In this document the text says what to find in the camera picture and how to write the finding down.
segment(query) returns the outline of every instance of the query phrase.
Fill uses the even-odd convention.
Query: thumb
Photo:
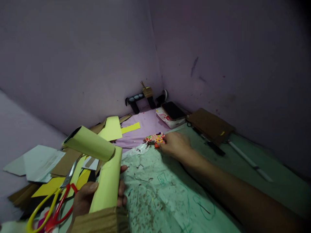
[[[85,185],[82,186],[82,188],[77,192],[77,198],[78,199],[84,199],[86,196],[89,196],[98,188],[97,182],[87,182]]]
[[[165,142],[157,143],[161,150],[164,150],[167,147],[167,144]]]

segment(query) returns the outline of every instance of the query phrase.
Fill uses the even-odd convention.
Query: phone
[[[179,120],[186,117],[186,114],[173,102],[162,104],[161,107],[164,109],[164,111],[166,111],[172,120]]]

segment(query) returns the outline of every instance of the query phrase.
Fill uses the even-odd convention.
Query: rolled paper tube
[[[70,134],[63,145],[102,161],[108,161],[115,151],[113,144],[84,126]]]
[[[121,157],[122,148],[116,146],[112,158],[102,166],[90,213],[117,206]]]

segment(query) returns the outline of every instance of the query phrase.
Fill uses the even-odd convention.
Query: pink sheet
[[[142,108],[139,114],[131,116],[121,126],[124,128],[137,122],[140,124],[140,129],[123,134],[123,138],[118,139],[115,144],[123,148],[123,153],[143,143],[143,140],[149,135],[158,132],[166,133],[170,130],[158,117],[156,110],[150,109],[149,106]]]

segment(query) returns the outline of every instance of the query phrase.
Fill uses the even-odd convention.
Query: scissors blade
[[[70,183],[71,177],[72,177],[72,175],[74,174],[75,167],[77,166],[77,163],[78,163],[78,160],[76,160],[76,161],[74,162],[74,164],[72,165],[70,172],[67,174],[67,176],[66,176],[66,178],[65,178],[65,180],[64,180],[64,183],[61,185],[60,188],[64,188],[64,187],[66,187],[67,184]]]

